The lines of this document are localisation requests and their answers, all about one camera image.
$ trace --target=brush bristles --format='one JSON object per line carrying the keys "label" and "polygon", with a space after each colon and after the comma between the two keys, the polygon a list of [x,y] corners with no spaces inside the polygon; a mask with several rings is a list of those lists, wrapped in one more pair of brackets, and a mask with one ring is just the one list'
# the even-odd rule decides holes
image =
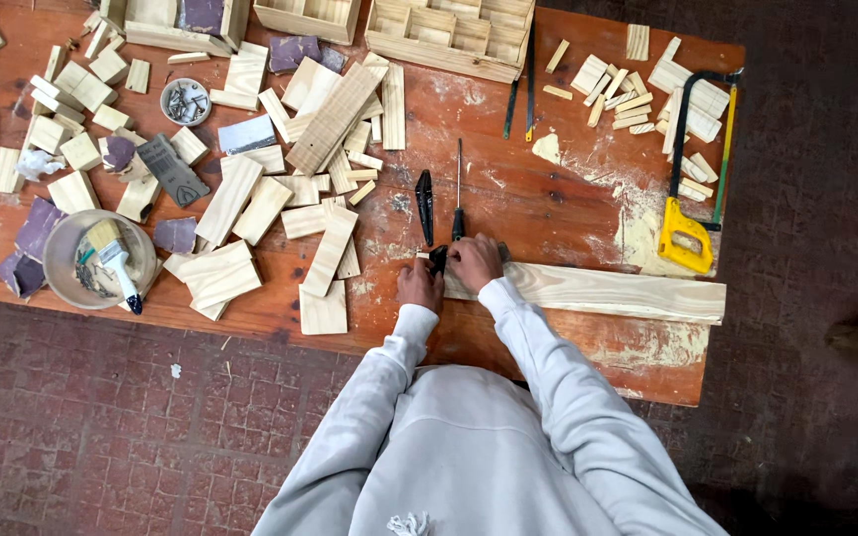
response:
{"label": "brush bristles", "polygon": [[96,251],[101,251],[114,240],[121,238],[121,232],[113,219],[106,219],[96,223],[88,231],[88,241]]}

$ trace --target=purple sandpaper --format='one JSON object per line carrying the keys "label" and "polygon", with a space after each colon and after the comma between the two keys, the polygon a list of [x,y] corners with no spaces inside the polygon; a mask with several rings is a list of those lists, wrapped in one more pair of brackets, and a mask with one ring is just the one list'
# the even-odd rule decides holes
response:
{"label": "purple sandpaper", "polygon": [[0,264],[0,277],[2,277],[2,281],[6,283],[6,287],[9,290],[15,292],[15,295],[18,296],[18,283],[15,282],[15,267],[18,266],[18,259],[22,258],[22,254],[18,251],[12,252],[11,255],[6,257],[6,260]]}
{"label": "purple sandpaper", "polygon": [[112,173],[123,171],[135,157],[135,143],[125,137],[108,136],[108,155],[105,161],[112,166]]}
{"label": "purple sandpaper", "polygon": [[184,30],[220,37],[224,0],[184,0]]}
{"label": "purple sandpaper", "polygon": [[190,253],[197,243],[196,228],[193,216],[159,221],[154,226],[154,245],[171,253]]}
{"label": "purple sandpaper", "polygon": [[15,235],[15,249],[41,262],[45,241],[55,225],[67,216],[66,213],[56,209],[52,203],[36,197],[35,201],[31,202],[29,217]]}
{"label": "purple sandpaper", "polygon": [[319,41],[314,35],[270,38],[270,71],[276,74],[293,72],[304,57],[317,63],[323,60]]}
{"label": "purple sandpaper", "polygon": [[323,59],[319,62],[323,67],[340,74],[343,72],[343,66],[346,65],[346,56],[341,55],[337,51],[327,47],[323,49]]}
{"label": "purple sandpaper", "polygon": [[45,269],[42,263],[22,255],[12,272],[18,286],[18,297],[28,299],[45,286]]}

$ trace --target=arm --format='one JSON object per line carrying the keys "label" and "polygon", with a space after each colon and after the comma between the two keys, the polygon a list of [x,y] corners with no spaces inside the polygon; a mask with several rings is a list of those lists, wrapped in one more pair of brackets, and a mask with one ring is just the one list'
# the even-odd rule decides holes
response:
{"label": "arm", "polygon": [[[465,251],[470,245],[457,248],[463,261],[472,259]],[[491,251],[497,261],[494,240]],[[647,423],[574,344],[551,329],[541,308],[521,298],[501,275],[501,263],[482,277],[462,277],[459,272],[471,272],[473,265],[459,264],[454,271],[470,289],[471,281],[479,285],[479,301],[528,380],[552,447],[570,460],[575,477],[615,526],[624,534],[724,534],[694,503]]]}
{"label": "arm", "polygon": [[422,274],[406,268],[399,276],[403,304],[393,335],[363,357],[264,510],[256,536],[349,532],[357,498],[393,422],[396,398],[411,383],[438,323],[434,311],[441,308],[441,277],[427,282],[431,279],[424,268]]}

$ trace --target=orange wooden table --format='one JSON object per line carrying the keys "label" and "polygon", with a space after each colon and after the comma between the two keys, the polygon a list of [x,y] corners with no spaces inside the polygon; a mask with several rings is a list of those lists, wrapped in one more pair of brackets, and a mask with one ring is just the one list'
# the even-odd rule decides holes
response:
{"label": "orange wooden table", "polygon": [[[361,13],[368,11],[364,2]],[[25,2],[0,0],[0,31],[7,45],[0,50],[0,145],[19,147],[28,127],[32,100],[28,80],[41,73],[51,45],[78,36],[87,7],[76,0],[37,0],[35,10]],[[423,232],[413,187],[420,171],[434,178],[436,242],[446,241],[455,206],[456,147],[463,139],[462,206],[470,234],[484,232],[508,243],[516,261],[565,264],[580,268],[683,273],[662,262],[655,253],[661,225],[669,166],[660,152],[660,134],[632,135],[611,129],[612,113],[602,116],[596,129],[586,126],[590,109],[583,96],[567,101],[542,92],[544,84],[568,88],[578,67],[589,54],[618,67],[640,72],[646,80],[672,36],[652,30],[650,60],[625,58],[626,24],[539,8],[536,14],[536,130],[535,140],[549,134],[559,139],[560,162],[535,155],[524,142],[527,98],[521,80],[511,139],[502,139],[509,86],[456,75],[428,67],[404,64],[406,85],[407,150],[384,153],[374,146],[369,153],[385,160],[376,189],[360,205],[356,244],[362,275],[347,284],[350,330],[345,335],[303,336],[299,329],[296,286],[313,260],[319,235],[287,240],[275,223],[256,248],[259,270],[266,280],[260,289],[231,302],[223,319],[212,323],[188,307],[191,295],[171,274],[164,272],[150,290],[141,317],[117,307],[101,312],[72,309],[53,292],[37,293],[29,304],[82,314],[96,314],[139,323],[289,341],[292,344],[361,354],[380,345],[392,331],[398,305],[396,277],[423,247]],[[361,61],[365,18],[357,24],[353,47],[335,47]],[[266,45],[277,35],[259,25],[251,12],[247,40]],[[733,45],[682,36],[675,56],[692,70],[711,68],[733,71],[744,64],[745,51]],[[561,39],[571,42],[554,74],[544,67]],[[70,55],[82,62],[83,50]],[[160,111],[158,99],[171,79],[188,76],[207,87],[223,87],[226,59],[186,65],[166,64],[174,51],[125,45],[127,60],[151,62],[149,93],[142,95],[116,88],[114,107],[135,118],[135,129],[150,138],[158,132],[177,131]],[[290,76],[268,74],[264,87],[285,87]],[[654,92],[653,109],[661,109],[666,94]],[[216,129],[248,117],[244,111],[215,106],[195,133],[211,153],[196,166],[198,175],[215,190],[220,184]],[[89,130],[102,135],[101,127]],[[719,169],[721,141],[709,145],[693,138],[690,145]],[[103,208],[114,210],[125,185],[105,174],[100,166],[89,173]],[[20,194],[0,194],[0,262],[9,255],[13,240],[34,196],[48,197],[46,184],[27,182]],[[162,193],[150,213],[151,232],[160,219],[200,216],[209,200],[188,210],[178,209]],[[685,212],[709,217],[712,201],[696,206],[683,201]],[[715,236],[715,250],[719,237]],[[19,303],[0,280],[0,301]],[[707,357],[709,327],[698,324],[645,321],[569,311],[546,311],[549,321],[574,340],[608,379],[626,396],[651,401],[696,405]],[[519,377],[518,368],[499,342],[487,311],[477,302],[447,300],[441,323],[429,340],[427,363],[459,362]]]}

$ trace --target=screwdriver handle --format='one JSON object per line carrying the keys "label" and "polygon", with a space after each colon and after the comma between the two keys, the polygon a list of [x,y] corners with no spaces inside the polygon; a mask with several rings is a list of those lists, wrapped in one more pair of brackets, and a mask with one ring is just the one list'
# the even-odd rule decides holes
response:
{"label": "screwdriver handle", "polygon": [[456,207],[455,218],[452,220],[452,241],[465,236],[465,222],[462,220],[462,207]]}

